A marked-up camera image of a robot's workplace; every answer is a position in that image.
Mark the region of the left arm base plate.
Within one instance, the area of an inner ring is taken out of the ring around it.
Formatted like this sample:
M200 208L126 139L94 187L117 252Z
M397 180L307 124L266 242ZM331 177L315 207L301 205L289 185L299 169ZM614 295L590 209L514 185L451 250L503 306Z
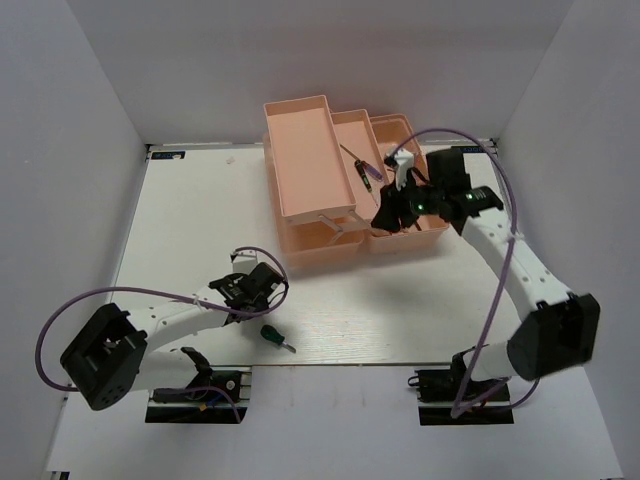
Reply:
M186 393L154 390L145 414L148 424L234 425L244 420L251 395L249 367L200 372Z

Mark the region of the pink plastic toolbox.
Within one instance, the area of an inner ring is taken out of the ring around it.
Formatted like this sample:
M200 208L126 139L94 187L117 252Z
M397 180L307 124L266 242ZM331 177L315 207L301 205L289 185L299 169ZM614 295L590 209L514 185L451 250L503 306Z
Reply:
M426 216L396 234L374 230L379 190L393 179L383 157L401 141L427 170L413 129L403 114L370 116L364 109L331 112L325 96L267 103L265 163L279 246L287 264L303 269L345 262L362 251L372 254L423 250L448 229ZM377 205L365 189L346 146L380 171L368 176Z

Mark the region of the blue red screwdriver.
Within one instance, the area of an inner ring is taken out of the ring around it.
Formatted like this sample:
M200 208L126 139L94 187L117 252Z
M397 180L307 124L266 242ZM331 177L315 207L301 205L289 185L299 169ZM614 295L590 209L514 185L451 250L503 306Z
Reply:
M375 167L370 164L365 165L365 171L369 176L371 176L377 182L383 182L384 177L380 171L378 171Z

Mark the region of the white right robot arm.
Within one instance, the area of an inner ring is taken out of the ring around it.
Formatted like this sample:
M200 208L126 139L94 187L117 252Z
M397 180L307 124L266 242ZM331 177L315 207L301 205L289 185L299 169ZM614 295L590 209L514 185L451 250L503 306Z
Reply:
M601 308L591 294L578 295L558 280L525 239L510 229L503 202L488 186L474 187L460 150L426 156L428 172L401 149L385 158L393 179L380 190L373 228L397 233L425 215L454 227L498 276L520 325L505 342L483 344L480 352L455 355L451 384L472 399L488 381L519 377L539 380L588 363L593 356Z

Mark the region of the green black precision screwdriver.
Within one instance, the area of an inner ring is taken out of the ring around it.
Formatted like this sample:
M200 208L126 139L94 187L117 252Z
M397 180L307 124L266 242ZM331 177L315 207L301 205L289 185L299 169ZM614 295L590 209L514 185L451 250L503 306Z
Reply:
M362 162L362 160L357 157L351 150L349 150L346 146L344 145L340 145L340 148L346 152L351 158L354 159L354 168L356 169L359 177L361 178L363 185L365 187L365 189L367 190L367 192L370 194L370 196L372 197L374 204L377 205L377 200L375 198L374 192L373 192L373 188L371 186L371 183L369 181L369 178L367 176L367 173L365 171L364 168L364 163Z

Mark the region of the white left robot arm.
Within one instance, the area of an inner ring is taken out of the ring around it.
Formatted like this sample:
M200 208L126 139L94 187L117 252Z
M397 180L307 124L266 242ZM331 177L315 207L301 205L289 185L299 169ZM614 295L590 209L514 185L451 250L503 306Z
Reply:
M288 288L282 266L232 255L233 272L190 296L138 287L129 292L162 297L163 305L128 312L109 303L94 312L62 353L60 363L94 411L104 410L138 388L136 378L159 366L160 347L200 331L259 318L274 310L269 298Z

